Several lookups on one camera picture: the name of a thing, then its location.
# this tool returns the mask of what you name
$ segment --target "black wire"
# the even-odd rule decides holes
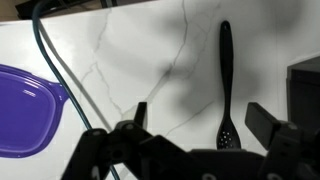
[[[37,44],[38,44],[38,47],[39,47],[44,59],[47,61],[50,69],[52,70],[52,72],[54,73],[54,75],[56,76],[58,81],[65,88],[67,94],[70,97],[71,102],[73,103],[74,107],[78,111],[78,113],[79,113],[84,125],[86,126],[87,129],[92,129],[92,126],[91,126],[88,118],[86,117],[85,113],[83,112],[80,104],[78,103],[76,97],[73,95],[71,89],[69,88],[69,86],[66,83],[66,81],[63,79],[63,77],[60,74],[59,70],[53,64],[52,60],[50,59],[50,57],[49,57],[49,55],[48,55],[48,53],[46,51],[46,48],[44,47],[44,44],[42,42],[42,38],[41,38],[41,35],[40,35],[40,30],[39,30],[39,23],[41,23],[39,16],[40,16],[41,9],[43,8],[43,6],[45,6],[45,4],[47,4],[50,1],[51,0],[40,1],[39,3],[37,3],[37,5],[33,9],[33,12],[32,12],[32,26],[33,26],[34,36],[35,36],[35,39],[36,39]],[[119,175],[118,175],[116,169],[113,166],[110,166],[110,170],[111,170],[111,173],[112,173],[114,179],[115,180],[120,180]]]
[[[106,0],[100,0],[100,3],[101,3],[101,7],[102,8],[107,8],[108,7]]]
[[[112,6],[118,6],[117,0],[111,0]]]

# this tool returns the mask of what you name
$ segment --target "black slotted spoon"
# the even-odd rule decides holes
[[[231,26],[228,21],[222,22],[220,27],[220,65],[225,106],[223,119],[217,134],[217,149],[240,149],[240,138],[230,116],[233,79],[233,45]]]

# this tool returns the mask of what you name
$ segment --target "black object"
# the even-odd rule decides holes
[[[269,149],[266,157],[243,149],[185,152],[141,127],[146,112],[146,103],[140,103],[135,120],[119,122],[110,134],[103,129],[86,131],[62,179],[105,179],[110,165],[118,163],[124,163],[136,178],[143,180],[320,178],[320,134],[308,134],[294,124],[280,123],[256,103],[248,105],[246,124]],[[269,137],[262,138],[261,131]]]
[[[320,130],[320,57],[288,67],[287,91],[289,121]]]
[[[241,148],[240,138],[230,116],[233,79],[233,45],[231,26],[228,21],[220,27],[220,65],[225,106],[223,119],[217,134],[217,149]]]
[[[16,5],[16,9],[18,11],[18,17],[20,19],[31,19],[33,9],[39,1],[40,0],[30,0],[25,3]],[[89,2],[89,1],[91,0],[52,0],[48,2],[48,4],[46,4],[45,7],[43,7],[40,16],[54,13],[59,10],[66,9],[67,7],[72,7],[72,6]]]
[[[102,8],[118,6],[117,0],[111,0],[110,1],[111,4],[109,6],[107,4],[107,0],[100,0],[100,3]]]

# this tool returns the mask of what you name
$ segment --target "black box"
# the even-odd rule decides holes
[[[320,57],[288,67],[289,121],[311,133],[320,130]]]

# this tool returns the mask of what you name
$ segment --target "marble countertop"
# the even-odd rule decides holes
[[[215,148],[224,105],[219,28],[229,20],[231,117],[243,148],[265,154],[244,124],[247,103],[287,119],[286,67],[320,54],[319,6],[317,0],[161,0],[42,22],[65,63],[54,58],[55,64],[93,127],[111,130],[147,101],[147,130],[188,151]],[[0,26],[0,39],[1,64],[57,82],[30,21]],[[49,146],[28,158],[0,158],[0,179],[59,179],[84,130],[68,100]],[[134,179],[117,168],[121,179]]]

